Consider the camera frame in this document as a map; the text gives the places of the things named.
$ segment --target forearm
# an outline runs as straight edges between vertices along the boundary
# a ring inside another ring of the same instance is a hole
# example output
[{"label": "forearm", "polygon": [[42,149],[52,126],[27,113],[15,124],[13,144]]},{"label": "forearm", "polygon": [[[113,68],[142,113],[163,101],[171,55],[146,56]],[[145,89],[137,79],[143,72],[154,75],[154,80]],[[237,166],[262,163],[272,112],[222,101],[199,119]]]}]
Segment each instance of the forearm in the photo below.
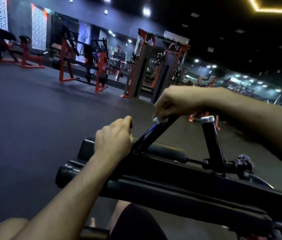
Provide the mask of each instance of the forearm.
[{"label": "forearm", "polygon": [[81,172],[14,238],[78,239],[104,183],[115,168],[94,155]]},{"label": "forearm", "polygon": [[210,107],[282,160],[282,106],[213,88]]}]

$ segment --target ceiling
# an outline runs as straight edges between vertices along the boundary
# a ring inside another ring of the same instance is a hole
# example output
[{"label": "ceiling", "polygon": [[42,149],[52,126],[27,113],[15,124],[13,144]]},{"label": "ceiling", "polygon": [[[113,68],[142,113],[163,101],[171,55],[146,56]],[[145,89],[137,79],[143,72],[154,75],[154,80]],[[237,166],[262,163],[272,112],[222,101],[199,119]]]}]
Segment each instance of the ceiling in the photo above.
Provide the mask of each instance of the ceiling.
[{"label": "ceiling", "polygon": [[[260,10],[282,9],[282,0],[255,1]],[[282,13],[256,12],[251,0],[111,0],[113,7],[139,16],[144,4],[151,7],[151,20],[190,39],[190,57],[251,76],[282,73]],[[191,17],[193,12],[199,17]]]}]

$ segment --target black rubber floor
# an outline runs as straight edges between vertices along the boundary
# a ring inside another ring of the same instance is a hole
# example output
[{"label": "black rubber floor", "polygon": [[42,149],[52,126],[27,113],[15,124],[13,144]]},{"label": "black rubber floor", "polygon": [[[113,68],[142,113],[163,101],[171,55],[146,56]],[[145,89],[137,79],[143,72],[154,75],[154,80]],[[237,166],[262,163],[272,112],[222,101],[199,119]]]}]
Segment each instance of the black rubber floor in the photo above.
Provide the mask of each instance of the black rubber floor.
[{"label": "black rubber floor", "polygon": [[[35,216],[59,192],[54,183],[58,167],[74,158],[82,140],[96,130],[126,115],[133,118],[135,136],[152,125],[150,103],[123,99],[122,91],[111,87],[95,94],[94,88],[76,81],[60,84],[58,72],[50,68],[0,64],[0,222]],[[248,154],[256,174],[282,189],[282,162],[260,145],[239,138],[234,129],[221,129],[226,159]],[[200,125],[187,118],[180,118],[159,142],[183,148],[195,159],[208,157]],[[91,213],[99,227],[107,226],[115,204],[99,197]],[[150,212],[169,239],[234,239],[220,226]]]}]

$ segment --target hand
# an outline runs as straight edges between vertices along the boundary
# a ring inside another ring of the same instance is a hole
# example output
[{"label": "hand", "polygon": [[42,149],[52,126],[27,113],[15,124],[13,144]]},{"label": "hand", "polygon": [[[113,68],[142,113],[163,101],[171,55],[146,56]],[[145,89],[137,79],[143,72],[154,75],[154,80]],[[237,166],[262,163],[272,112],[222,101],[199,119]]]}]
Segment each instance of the hand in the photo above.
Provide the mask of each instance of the hand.
[{"label": "hand", "polygon": [[203,109],[211,99],[211,91],[215,88],[170,86],[155,103],[153,118],[162,120],[171,115],[190,115],[197,109]]},{"label": "hand", "polygon": [[130,153],[133,145],[130,129],[132,118],[127,116],[98,130],[95,135],[94,153],[119,163]]}]

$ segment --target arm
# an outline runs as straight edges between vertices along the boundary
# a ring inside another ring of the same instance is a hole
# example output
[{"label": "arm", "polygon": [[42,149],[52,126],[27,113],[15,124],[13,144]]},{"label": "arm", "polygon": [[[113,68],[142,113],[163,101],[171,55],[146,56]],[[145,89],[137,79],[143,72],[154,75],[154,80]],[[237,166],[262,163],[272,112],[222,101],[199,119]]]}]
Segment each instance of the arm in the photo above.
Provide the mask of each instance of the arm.
[{"label": "arm", "polygon": [[198,109],[215,112],[248,133],[282,160],[282,107],[224,88],[170,86],[155,104],[154,117],[189,115]]},{"label": "arm", "polygon": [[130,125],[128,116],[99,130],[93,157],[13,239],[78,239],[104,183],[131,150]]}]

